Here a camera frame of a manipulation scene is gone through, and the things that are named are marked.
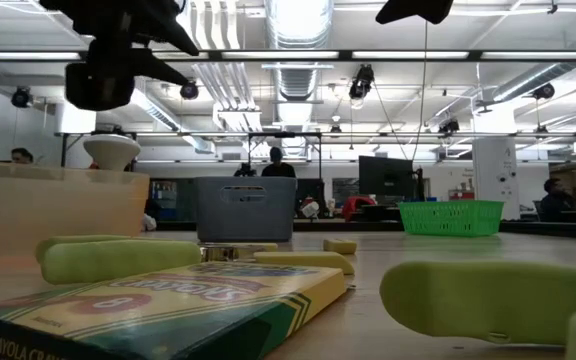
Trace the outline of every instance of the computer monitor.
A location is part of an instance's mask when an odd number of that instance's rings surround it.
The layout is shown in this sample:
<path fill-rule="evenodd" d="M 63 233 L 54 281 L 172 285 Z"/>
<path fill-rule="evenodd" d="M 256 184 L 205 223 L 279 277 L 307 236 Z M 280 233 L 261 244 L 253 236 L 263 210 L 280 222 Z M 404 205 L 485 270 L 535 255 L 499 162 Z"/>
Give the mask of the computer monitor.
<path fill-rule="evenodd" d="M 360 156 L 359 192 L 365 195 L 414 197 L 412 161 Z"/>

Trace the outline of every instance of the wooden table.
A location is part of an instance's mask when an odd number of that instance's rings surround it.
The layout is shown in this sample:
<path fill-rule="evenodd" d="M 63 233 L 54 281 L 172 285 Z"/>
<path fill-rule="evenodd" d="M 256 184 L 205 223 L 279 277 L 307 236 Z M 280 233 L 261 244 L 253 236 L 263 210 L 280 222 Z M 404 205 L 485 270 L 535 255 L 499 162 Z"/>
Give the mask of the wooden table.
<path fill-rule="evenodd" d="M 148 236 L 195 240 L 194 233 Z M 576 239 L 500 234 L 481 239 L 410 236 L 404 233 L 295 233 L 282 250 L 318 250 L 326 237 L 358 242 L 350 257 L 356 274 L 350 291 L 315 317 L 267 359 L 563 359 L 561 348 L 497 346 L 479 340 L 432 338 L 396 323 L 384 310 L 378 288 L 383 273 L 410 260 L 512 259 L 576 265 Z M 0 258 L 0 300 L 50 289 L 34 259 Z"/>

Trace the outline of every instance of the person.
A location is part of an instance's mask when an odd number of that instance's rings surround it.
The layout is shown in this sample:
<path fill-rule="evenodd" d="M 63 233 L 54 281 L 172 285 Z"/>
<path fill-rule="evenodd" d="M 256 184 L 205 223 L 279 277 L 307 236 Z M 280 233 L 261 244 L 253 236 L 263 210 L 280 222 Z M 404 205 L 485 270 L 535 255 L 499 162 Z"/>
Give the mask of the person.
<path fill-rule="evenodd" d="M 571 216 L 564 211 L 574 211 L 576 204 L 573 197 L 564 190 L 559 179 L 548 179 L 544 183 L 544 190 L 548 193 L 541 200 L 543 221 L 568 222 Z"/>
<path fill-rule="evenodd" d="M 34 157 L 26 148 L 16 148 L 12 149 L 10 152 L 12 162 L 15 164 L 32 164 Z"/>
<path fill-rule="evenodd" d="M 272 149 L 270 149 L 270 161 L 272 161 L 272 164 L 264 168 L 264 171 L 262 171 L 261 176 L 296 178 L 297 175 L 295 175 L 295 168 L 293 168 L 289 164 L 281 162 L 283 157 L 284 155 L 281 152 L 280 148 L 273 147 Z"/>

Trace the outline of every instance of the cardboard box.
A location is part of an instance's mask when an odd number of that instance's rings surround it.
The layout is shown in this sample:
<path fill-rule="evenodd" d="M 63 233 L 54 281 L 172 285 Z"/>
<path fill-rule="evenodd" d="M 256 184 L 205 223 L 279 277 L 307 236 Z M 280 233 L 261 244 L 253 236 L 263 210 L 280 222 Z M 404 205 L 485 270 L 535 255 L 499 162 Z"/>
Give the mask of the cardboard box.
<path fill-rule="evenodd" d="M 212 262 L 0 303 L 0 359 L 258 359 L 346 290 L 339 269 Z"/>

